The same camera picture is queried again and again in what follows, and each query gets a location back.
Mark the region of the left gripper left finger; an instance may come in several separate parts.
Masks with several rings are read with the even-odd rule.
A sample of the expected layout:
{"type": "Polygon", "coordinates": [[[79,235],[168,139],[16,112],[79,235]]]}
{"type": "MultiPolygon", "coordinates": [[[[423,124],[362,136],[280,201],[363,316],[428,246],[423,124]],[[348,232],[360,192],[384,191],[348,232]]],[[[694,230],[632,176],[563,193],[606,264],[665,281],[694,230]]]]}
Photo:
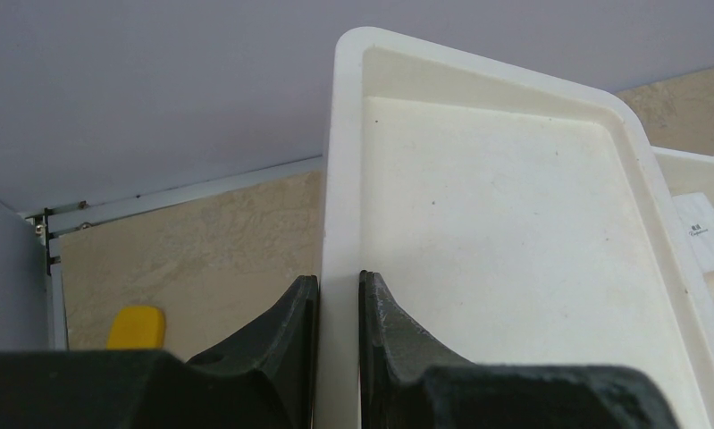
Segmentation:
{"type": "Polygon", "coordinates": [[[308,428],[315,396],[319,283],[296,278],[264,313],[189,359],[214,378],[209,417],[227,428],[308,428]]]}

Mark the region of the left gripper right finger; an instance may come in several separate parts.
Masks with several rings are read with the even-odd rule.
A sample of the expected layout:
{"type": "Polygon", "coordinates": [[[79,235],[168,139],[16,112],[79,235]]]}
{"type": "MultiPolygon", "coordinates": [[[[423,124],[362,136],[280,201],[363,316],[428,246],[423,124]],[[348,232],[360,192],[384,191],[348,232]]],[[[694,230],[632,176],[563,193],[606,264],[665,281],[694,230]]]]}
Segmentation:
{"type": "Polygon", "coordinates": [[[469,361],[403,309],[377,272],[359,275],[358,317],[361,425],[435,427],[424,373],[436,366],[468,366],[469,361]]]}

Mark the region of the white drawer cabinet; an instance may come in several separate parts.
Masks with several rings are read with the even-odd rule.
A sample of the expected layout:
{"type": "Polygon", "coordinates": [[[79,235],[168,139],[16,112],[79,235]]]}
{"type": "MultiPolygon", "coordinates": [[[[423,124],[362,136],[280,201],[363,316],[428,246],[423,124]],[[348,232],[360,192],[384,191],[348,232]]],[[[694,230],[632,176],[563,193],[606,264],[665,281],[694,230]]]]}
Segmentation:
{"type": "Polygon", "coordinates": [[[314,424],[360,424],[357,285],[458,354],[646,373],[714,428],[714,303],[635,113],[596,88],[361,27],[335,48],[314,424]]]}

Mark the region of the white labelled box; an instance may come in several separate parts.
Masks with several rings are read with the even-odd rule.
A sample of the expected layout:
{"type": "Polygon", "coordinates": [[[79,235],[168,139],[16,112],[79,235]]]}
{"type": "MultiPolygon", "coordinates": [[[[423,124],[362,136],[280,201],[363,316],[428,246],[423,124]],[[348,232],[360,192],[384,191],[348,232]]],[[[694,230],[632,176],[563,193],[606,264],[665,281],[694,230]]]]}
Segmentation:
{"type": "Polygon", "coordinates": [[[700,268],[714,272],[714,206],[702,192],[673,196],[673,203],[700,268]]]}

